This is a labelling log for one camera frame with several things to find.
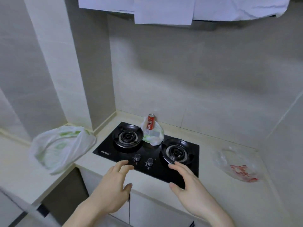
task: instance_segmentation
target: gas stove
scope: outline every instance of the gas stove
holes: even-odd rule
[[[183,189],[182,176],[169,164],[185,164],[199,177],[199,145],[164,135],[160,145],[152,146],[142,138],[140,127],[121,122],[93,153],[115,162],[128,160],[135,170]]]

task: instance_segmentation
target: red soda can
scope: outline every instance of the red soda can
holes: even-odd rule
[[[147,129],[153,130],[154,128],[154,114],[149,114],[149,118],[147,121]]]

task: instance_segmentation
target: black cabinet handle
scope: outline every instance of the black cabinet handle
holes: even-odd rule
[[[195,221],[193,221],[189,227],[195,227]]]

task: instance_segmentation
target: plastic bag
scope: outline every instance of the plastic bag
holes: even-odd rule
[[[152,130],[147,129],[148,118],[144,117],[144,121],[141,123],[141,130],[143,131],[143,141],[150,143],[152,146],[160,145],[164,139],[164,131],[158,122],[154,121],[154,128]]]
[[[229,176],[244,182],[258,182],[261,179],[257,157],[254,153],[247,153],[229,147],[214,153],[215,165]]]
[[[50,174],[63,171],[96,142],[96,137],[81,126],[61,126],[39,134],[29,154]]]

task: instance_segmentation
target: kitchen countertop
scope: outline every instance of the kitchen countertop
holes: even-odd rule
[[[57,175],[49,175],[39,164],[31,162],[28,158],[28,146],[0,135],[0,186],[25,202],[37,205],[75,166],[104,175],[115,162],[92,152],[122,121],[139,126],[143,118],[117,111],[117,116],[97,134],[96,144],[74,165]],[[236,220],[237,226],[287,226],[287,216],[267,180],[257,183],[238,181],[218,169],[212,160],[212,152],[231,145],[241,147],[243,151],[252,152],[258,156],[254,149],[165,123],[159,124],[166,135],[200,146],[199,179]],[[266,172],[261,160],[260,166]],[[127,183],[133,183],[132,191],[134,192],[186,212],[170,191],[168,183],[135,170],[127,174],[125,185]]]

